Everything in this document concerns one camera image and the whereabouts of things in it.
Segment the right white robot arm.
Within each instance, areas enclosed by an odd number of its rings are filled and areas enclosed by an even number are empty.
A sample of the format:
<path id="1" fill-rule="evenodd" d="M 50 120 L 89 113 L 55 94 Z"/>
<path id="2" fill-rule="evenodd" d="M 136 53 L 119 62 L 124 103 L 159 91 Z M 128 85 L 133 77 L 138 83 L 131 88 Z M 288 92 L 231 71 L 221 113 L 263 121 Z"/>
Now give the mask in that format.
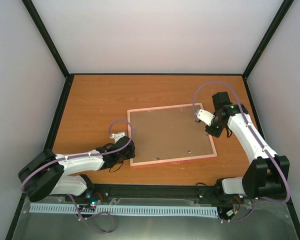
<path id="1" fill-rule="evenodd" d="M 241 177 L 218 179 L 216 184 L 226 195 L 242 195 L 250 199 L 263 198 L 273 202 L 287 202 L 290 193 L 286 188 L 290 162 L 278 155 L 263 139 L 254 126 L 243 104 L 230 101 L 226 91 L 212 96 L 214 113 L 205 113 L 205 131 L 220 137 L 235 135 L 249 161 L 249 167 Z"/>

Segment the pink picture frame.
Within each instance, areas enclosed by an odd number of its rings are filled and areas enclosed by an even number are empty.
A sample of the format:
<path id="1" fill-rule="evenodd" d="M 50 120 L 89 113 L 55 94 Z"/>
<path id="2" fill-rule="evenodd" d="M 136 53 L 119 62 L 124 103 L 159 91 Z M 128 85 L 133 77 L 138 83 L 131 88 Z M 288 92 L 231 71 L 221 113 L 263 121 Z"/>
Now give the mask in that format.
<path id="1" fill-rule="evenodd" d="M 195 122 L 194 111 L 202 109 L 201 103 L 189 103 L 127 110 L 128 135 L 135 145 L 130 166 L 216 157 L 212 136 L 203 122 Z"/>

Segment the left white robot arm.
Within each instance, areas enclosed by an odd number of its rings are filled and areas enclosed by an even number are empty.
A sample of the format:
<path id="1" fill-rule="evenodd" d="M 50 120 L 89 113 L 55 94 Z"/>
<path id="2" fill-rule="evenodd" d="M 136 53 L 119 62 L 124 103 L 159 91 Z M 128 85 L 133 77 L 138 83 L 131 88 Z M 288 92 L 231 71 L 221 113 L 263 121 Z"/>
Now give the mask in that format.
<path id="1" fill-rule="evenodd" d="M 111 170 L 135 157 L 135 144 L 124 132 L 110 137 L 113 143 L 84 153 L 64 155 L 43 150 L 19 171 L 22 192 L 31 202 L 51 195 L 73 195 L 85 202 L 91 200 L 95 187 L 86 171 Z"/>

